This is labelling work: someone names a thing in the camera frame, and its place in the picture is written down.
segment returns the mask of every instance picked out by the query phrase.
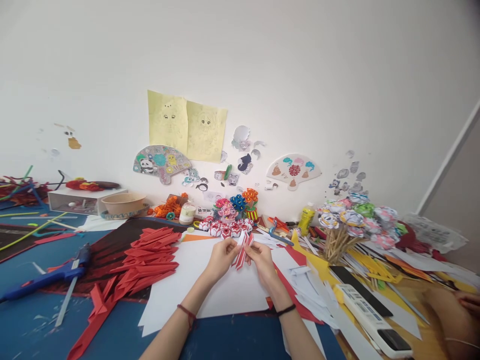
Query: white storage box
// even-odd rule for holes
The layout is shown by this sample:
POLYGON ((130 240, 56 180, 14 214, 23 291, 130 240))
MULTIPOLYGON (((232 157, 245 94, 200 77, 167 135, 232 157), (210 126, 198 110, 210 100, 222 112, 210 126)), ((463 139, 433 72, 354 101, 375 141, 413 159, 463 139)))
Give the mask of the white storage box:
POLYGON ((48 193, 48 202, 50 204, 50 210, 52 211, 100 215, 107 210, 101 199, 110 195, 127 192, 127 189, 86 191, 64 188, 61 190, 50 191, 48 193))

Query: blue table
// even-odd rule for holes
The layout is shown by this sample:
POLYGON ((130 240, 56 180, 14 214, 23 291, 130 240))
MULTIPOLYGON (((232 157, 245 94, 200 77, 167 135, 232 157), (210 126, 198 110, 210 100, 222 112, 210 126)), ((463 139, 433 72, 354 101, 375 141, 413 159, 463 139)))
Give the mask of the blue table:
MULTIPOLYGON (((15 208, 0 210, 0 215, 30 211, 39 210, 15 208)), ((28 223, 41 225, 45 221, 0 218, 1 224, 18 226, 28 223)), ((77 219, 66 219, 63 222, 80 226, 84 221, 85 217, 78 215, 77 219)), ((0 263, 0 293, 10 286, 37 277, 39 272, 33 265, 34 262, 44 270, 60 265, 75 256, 81 246, 86 243, 93 244, 107 233, 108 231, 86 232, 83 237, 74 236, 38 245, 0 263)), ((54 316, 58 314, 63 299, 63 295, 37 292, 16 301, 1 303, 0 359, 65 359, 87 327, 87 318, 92 312, 93 303, 90 298, 73 297, 63 324, 54 329, 54 316)), ((137 325, 144 308, 145 304, 120 301, 82 359, 138 359, 156 335, 155 333, 142 338, 142 331, 137 325)), ((327 357, 344 358, 339 346, 326 346, 338 345, 330 328, 326 325, 317 325, 317 328, 327 357)), ((188 336, 180 358, 288 360, 290 356, 285 352, 278 319, 259 313, 198 320, 195 329, 188 336)))

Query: glue bottle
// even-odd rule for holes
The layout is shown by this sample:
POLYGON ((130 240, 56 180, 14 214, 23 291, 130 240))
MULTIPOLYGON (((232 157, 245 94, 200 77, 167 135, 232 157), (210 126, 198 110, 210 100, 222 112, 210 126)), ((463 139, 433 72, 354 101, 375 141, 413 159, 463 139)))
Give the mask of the glue bottle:
POLYGON ((302 236, 307 236, 309 234, 309 226, 310 223, 312 222, 315 213, 317 212, 314 208, 314 204, 311 202, 308 202, 301 211, 301 219, 300 222, 298 223, 298 227, 301 231, 302 236))
POLYGON ((181 207, 180 216, 178 217, 178 222, 182 225, 190 225, 191 223, 194 222, 194 216, 196 211, 197 211, 197 207, 187 201, 181 207))

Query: black bracelet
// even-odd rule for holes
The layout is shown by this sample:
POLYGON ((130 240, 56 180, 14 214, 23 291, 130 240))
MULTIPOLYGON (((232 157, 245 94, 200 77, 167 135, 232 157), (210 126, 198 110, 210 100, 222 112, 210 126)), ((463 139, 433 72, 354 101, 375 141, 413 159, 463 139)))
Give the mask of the black bracelet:
POLYGON ((276 316, 277 316, 277 317, 280 317, 280 316, 282 316, 282 315, 285 314, 285 313, 289 313, 289 312, 291 312, 292 310, 295 310, 296 307, 297 307, 297 306, 296 306, 295 304, 293 304, 292 306, 287 307, 285 310, 277 311, 277 312, 276 312, 276 316))

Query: panda drawing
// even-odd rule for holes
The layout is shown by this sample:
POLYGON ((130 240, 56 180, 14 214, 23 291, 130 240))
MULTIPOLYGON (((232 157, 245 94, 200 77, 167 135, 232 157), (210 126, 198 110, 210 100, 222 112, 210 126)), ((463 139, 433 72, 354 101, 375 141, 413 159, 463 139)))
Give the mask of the panda drawing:
POLYGON ((141 172, 143 174, 151 174, 154 172, 154 163, 152 160, 143 158, 140 160, 141 172))

